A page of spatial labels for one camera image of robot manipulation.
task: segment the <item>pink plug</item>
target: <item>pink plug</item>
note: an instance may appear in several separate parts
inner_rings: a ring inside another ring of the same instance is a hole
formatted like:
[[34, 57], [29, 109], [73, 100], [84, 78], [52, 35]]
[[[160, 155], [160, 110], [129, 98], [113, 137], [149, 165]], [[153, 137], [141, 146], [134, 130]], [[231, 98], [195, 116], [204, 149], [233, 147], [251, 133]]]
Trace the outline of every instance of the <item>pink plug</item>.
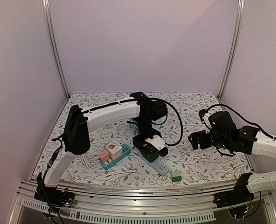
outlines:
[[102, 162], [107, 162], [110, 160], [110, 156], [107, 150], [100, 153], [100, 159]]

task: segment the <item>perforated metal strip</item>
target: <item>perforated metal strip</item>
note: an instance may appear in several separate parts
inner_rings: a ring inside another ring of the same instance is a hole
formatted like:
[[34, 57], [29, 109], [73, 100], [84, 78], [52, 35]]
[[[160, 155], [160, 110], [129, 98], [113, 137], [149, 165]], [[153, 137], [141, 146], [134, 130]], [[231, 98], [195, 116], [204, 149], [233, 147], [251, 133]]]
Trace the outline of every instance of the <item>perforated metal strip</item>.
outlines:
[[[48, 206], [44, 203], [24, 199], [23, 206], [46, 212]], [[163, 218], [138, 218], [138, 217], [110, 217], [102, 215], [89, 214], [87, 212], [70, 209], [70, 212], [61, 214], [62, 217], [94, 224], [196, 224], [216, 220], [213, 212], [207, 212], [197, 215]]]

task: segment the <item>green cube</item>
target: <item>green cube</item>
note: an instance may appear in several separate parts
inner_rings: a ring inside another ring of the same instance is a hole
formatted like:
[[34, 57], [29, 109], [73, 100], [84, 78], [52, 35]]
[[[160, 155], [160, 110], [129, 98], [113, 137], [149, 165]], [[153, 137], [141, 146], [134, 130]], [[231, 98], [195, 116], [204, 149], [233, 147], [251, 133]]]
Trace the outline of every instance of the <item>green cube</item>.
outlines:
[[179, 170], [171, 171], [171, 181], [172, 182], [180, 182], [181, 181], [181, 171], [179, 171]]

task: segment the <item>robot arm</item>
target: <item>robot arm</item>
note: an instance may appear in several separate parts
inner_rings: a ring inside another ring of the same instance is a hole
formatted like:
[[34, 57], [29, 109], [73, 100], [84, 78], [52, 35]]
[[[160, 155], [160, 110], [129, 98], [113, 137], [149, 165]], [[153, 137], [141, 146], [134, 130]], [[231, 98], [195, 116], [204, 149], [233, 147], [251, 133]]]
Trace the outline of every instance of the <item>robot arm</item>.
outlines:
[[70, 163], [90, 148], [89, 132], [122, 119], [136, 121], [139, 134], [133, 138], [134, 145], [142, 155], [152, 162], [159, 156], [168, 154], [166, 143], [160, 132], [152, 128], [152, 121], [167, 115], [166, 104], [162, 100], [151, 100], [144, 93], [131, 94], [123, 100], [93, 107], [71, 107], [65, 124], [64, 133], [53, 140], [59, 140], [64, 147], [59, 147], [47, 164], [42, 177], [37, 176], [38, 188], [35, 199], [48, 202], [53, 206], [69, 206], [74, 195], [61, 193], [56, 187]]
[[[256, 154], [276, 159], [276, 137], [265, 135], [260, 129], [244, 126], [237, 129], [228, 112], [208, 113], [202, 110], [199, 113], [206, 129], [192, 133], [189, 136], [193, 149], [216, 147], [227, 149], [234, 156], [234, 152]], [[218, 207], [229, 206], [246, 202], [254, 198], [253, 193], [276, 189], [276, 171], [265, 174], [242, 174], [234, 190], [217, 193], [214, 202]]]

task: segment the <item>floral pattern surface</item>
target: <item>floral pattern surface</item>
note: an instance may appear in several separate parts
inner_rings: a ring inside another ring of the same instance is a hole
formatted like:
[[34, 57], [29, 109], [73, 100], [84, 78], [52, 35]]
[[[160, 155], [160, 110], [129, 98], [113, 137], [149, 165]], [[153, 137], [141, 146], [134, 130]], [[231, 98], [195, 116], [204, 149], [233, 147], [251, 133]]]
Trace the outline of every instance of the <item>floral pattern surface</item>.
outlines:
[[[92, 107], [106, 104], [128, 96], [128, 93], [89, 93], [74, 94], [69, 99], [61, 113], [40, 159], [34, 170], [34, 175], [44, 172], [46, 164], [52, 153], [59, 147], [59, 142], [51, 141], [52, 138], [63, 133], [64, 124], [71, 106], [78, 104], [80, 107]], [[146, 93], [149, 97], [165, 99], [172, 103], [179, 111], [184, 134], [181, 143], [168, 148], [168, 155], [161, 160], [170, 170], [181, 170], [182, 181], [171, 182], [169, 175], [161, 176], [147, 165], [133, 146], [133, 125], [126, 120], [108, 124], [90, 133], [90, 152], [100, 154], [105, 145], [116, 140], [120, 144], [126, 143], [131, 147], [131, 154], [120, 161], [111, 169], [87, 169], [80, 157], [76, 158], [62, 175], [61, 181], [75, 184], [99, 184], [122, 187], [165, 187], [176, 185], [202, 184], [224, 180], [237, 179], [241, 174], [250, 172], [244, 154], [237, 153], [234, 157], [220, 155], [215, 148], [206, 150], [193, 150], [188, 136], [192, 132], [204, 129], [200, 122], [198, 112], [218, 101], [209, 93]], [[179, 121], [176, 113], [168, 106], [168, 119], [165, 124], [154, 126], [161, 131], [162, 137], [168, 143], [176, 142], [180, 134]]]

